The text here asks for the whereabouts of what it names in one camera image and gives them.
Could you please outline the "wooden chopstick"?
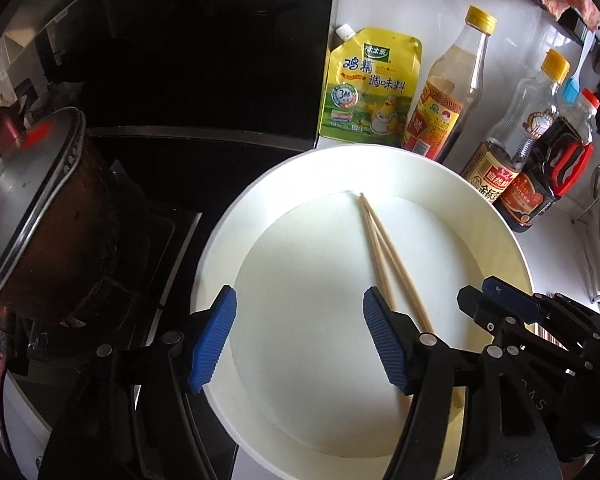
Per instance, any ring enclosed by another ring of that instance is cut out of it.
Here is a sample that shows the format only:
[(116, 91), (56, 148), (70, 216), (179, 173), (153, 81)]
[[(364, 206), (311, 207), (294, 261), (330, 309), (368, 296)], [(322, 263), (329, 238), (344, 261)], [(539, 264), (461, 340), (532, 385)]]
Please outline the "wooden chopstick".
[(382, 293), (382, 296), (385, 298), (389, 308), (393, 310), (396, 307), (396, 298), (394, 298), (392, 292), (384, 258), (384, 251), (382, 250), (382, 244), (377, 226), (373, 220), (372, 214), (370, 213), (370, 205), (363, 194), (360, 194), (360, 197), (358, 198), (358, 206), (360, 206), (368, 244), (370, 244), (370, 253), (373, 257), (378, 288)]
[(379, 232), (382, 250), (384, 251), (385, 262), (390, 262), (392, 270), (394, 274), (396, 274), (396, 279), (400, 282), (401, 287), (403, 288), (406, 300), (418, 319), (420, 329), (423, 332), (434, 333), (436, 330), (434, 329), (434, 324), (432, 324), (430, 320), (424, 300), (422, 300), (422, 295), (417, 290), (411, 274), (408, 273), (407, 268), (398, 252), (398, 248), (396, 248), (396, 245), (393, 244), (389, 233), (380, 221), (378, 214), (376, 214), (376, 212), (373, 210), (370, 202), (368, 202), (368, 204), (370, 205), (370, 213), (372, 214), (373, 220), (375, 221)]

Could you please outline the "white round paper container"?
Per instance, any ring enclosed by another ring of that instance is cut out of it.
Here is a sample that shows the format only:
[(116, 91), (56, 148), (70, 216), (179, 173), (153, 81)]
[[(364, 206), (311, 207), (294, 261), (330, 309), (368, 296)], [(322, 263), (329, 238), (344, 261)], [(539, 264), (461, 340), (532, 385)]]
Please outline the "white round paper container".
[(223, 427), (281, 479), (378, 479), (431, 338), (480, 353), (489, 332), (456, 298), (532, 277), (505, 222), (455, 172), (398, 148), (348, 145), (282, 162), (210, 235), (190, 308), (236, 306), (204, 387)]

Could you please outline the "clear soy sauce bottle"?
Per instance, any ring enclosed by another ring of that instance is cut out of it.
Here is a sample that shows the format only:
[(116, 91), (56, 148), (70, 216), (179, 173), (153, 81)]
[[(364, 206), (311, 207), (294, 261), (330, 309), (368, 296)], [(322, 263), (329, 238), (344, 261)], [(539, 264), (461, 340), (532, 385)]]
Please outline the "clear soy sauce bottle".
[(539, 73), (519, 81), (502, 119), (491, 127), (460, 176), (489, 203), (513, 183), (533, 145), (554, 124), (557, 93), (570, 69), (556, 50), (548, 50)]

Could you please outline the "large dark soy sauce jug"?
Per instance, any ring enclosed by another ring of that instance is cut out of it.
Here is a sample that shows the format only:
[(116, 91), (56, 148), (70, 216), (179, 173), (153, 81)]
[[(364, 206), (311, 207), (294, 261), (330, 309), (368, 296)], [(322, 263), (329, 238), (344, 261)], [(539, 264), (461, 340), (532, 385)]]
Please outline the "large dark soy sauce jug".
[(518, 233), (530, 229), (580, 179), (593, 155), (599, 106), (595, 94), (583, 89), (532, 146), (524, 168), (494, 203), (509, 229)]

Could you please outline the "yellow cap vinegar bottle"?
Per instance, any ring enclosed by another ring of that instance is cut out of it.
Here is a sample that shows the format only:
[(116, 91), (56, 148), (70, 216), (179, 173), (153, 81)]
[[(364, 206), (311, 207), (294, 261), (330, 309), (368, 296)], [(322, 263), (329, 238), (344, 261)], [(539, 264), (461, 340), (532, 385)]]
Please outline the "yellow cap vinegar bottle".
[(401, 148), (435, 162), (444, 160), (482, 96), (486, 48), (498, 20), (470, 6), (452, 46), (431, 65)]

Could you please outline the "blue silicone brush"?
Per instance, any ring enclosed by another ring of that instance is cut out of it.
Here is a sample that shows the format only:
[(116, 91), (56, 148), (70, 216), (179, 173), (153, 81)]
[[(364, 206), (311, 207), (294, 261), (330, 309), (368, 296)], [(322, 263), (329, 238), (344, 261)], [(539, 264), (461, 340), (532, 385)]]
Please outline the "blue silicone brush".
[(585, 60), (592, 49), (594, 41), (595, 32), (593, 32), (592, 30), (588, 30), (585, 35), (585, 40), (583, 41), (578, 65), (574, 70), (573, 74), (566, 80), (566, 82), (562, 86), (562, 94), (560, 95), (560, 97), (562, 98), (562, 102), (566, 104), (573, 104), (574, 102), (576, 102), (576, 99), (580, 94), (580, 75)]

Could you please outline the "brown pot with lid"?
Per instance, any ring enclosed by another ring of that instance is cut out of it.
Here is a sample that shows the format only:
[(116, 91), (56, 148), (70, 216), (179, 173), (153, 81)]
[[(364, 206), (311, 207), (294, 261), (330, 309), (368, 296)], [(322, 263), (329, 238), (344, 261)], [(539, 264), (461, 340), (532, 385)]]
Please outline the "brown pot with lid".
[(56, 110), (30, 129), (0, 107), (0, 306), (59, 322), (102, 277), (107, 189), (85, 118)]

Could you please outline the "yellow seasoning pouch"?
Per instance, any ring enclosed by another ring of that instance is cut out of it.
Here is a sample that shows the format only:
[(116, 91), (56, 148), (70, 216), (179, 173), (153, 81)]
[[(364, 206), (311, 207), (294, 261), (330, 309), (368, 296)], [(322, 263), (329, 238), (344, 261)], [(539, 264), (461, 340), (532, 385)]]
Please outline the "yellow seasoning pouch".
[(332, 140), (398, 146), (422, 66), (419, 39), (343, 24), (330, 52), (318, 134)]

